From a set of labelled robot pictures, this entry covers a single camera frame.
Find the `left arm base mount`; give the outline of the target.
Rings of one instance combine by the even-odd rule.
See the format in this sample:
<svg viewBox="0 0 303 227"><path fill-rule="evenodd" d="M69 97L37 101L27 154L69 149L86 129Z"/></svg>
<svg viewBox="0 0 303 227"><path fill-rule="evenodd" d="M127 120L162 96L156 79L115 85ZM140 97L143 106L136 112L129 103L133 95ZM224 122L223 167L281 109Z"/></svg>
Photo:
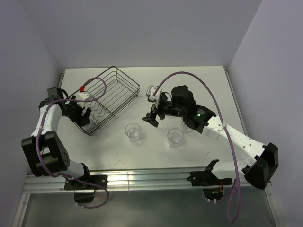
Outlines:
<svg viewBox="0 0 303 227"><path fill-rule="evenodd" d="M65 191L74 191L74 201L78 204L92 203L95 199L97 190L104 190L107 194L106 201L109 198L107 190L108 175L98 174L80 179L65 178Z"/></svg>

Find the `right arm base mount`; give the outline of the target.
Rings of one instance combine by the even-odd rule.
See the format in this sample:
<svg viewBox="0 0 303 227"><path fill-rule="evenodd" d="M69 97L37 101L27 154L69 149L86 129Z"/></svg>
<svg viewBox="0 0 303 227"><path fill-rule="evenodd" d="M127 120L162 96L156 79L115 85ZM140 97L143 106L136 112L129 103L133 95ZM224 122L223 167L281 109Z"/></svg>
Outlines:
<svg viewBox="0 0 303 227"><path fill-rule="evenodd" d="M232 185L231 178L218 179L213 173L209 171L193 171L187 178L193 187L198 186L225 186Z"/></svg>

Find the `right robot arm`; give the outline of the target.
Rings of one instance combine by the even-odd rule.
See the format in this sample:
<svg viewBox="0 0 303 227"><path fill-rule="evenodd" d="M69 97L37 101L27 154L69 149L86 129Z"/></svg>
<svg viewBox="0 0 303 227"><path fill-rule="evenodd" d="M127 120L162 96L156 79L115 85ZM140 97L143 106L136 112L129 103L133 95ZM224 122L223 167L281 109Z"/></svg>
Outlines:
<svg viewBox="0 0 303 227"><path fill-rule="evenodd" d="M177 86L168 100L166 92L150 85L146 96L152 103L150 112L142 120L157 127L156 118L179 117L190 129L233 148L239 162L211 161L203 171L193 171L188 177L192 186L231 185L234 179L245 179L257 189L265 189L278 168L278 148L273 143L265 145L221 122L218 115L208 108L196 104L188 87Z"/></svg>

